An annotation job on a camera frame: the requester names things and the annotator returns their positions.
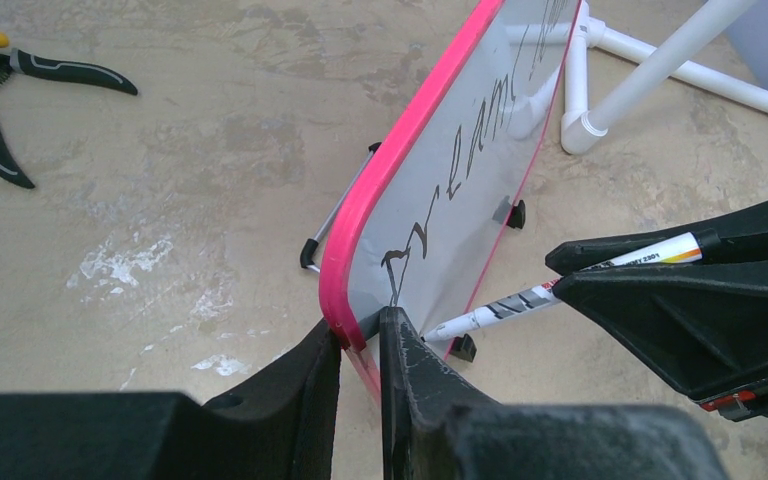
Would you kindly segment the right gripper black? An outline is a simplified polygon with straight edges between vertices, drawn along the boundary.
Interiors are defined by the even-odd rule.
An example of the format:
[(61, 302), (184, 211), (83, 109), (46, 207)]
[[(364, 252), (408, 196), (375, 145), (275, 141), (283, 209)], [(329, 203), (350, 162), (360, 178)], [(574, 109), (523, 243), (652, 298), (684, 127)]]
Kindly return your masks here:
[[(699, 261), (719, 264), (677, 264)], [(664, 230), (566, 241), (545, 256), (561, 275), (646, 263), (665, 264), (576, 272), (554, 294), (704, 411), (768, 418), (768, 386), (735, 391), (768, 382), (768, 200)]]

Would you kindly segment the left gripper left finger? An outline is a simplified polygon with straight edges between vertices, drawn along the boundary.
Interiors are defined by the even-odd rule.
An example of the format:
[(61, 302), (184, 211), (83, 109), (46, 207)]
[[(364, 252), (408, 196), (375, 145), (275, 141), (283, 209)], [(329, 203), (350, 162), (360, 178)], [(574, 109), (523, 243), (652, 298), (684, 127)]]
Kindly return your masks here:
[(340, 362), (319, 323), (205, 403), (173, 391), (0, 394), (0, 479), (326, 479)]

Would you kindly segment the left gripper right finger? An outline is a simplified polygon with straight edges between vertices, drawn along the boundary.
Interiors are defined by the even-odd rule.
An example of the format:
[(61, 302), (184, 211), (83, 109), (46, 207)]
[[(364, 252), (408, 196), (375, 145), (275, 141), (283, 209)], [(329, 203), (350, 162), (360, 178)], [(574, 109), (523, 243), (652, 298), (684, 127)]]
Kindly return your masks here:
[(386, 479), (725, 479), (701, 426), (653, 405), (504, 404), (379, 312)]

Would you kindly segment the whiteboard with red frame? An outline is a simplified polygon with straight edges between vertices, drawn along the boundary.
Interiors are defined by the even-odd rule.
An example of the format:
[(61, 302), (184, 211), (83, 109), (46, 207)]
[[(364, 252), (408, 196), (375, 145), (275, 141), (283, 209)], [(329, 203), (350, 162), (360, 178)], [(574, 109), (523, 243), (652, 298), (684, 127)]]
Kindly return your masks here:
[(385, 307), (427, 332), (467, 312), (545, 136), (577, 1), (482, 1), (359, 172), (319, 303), (370, 396)]

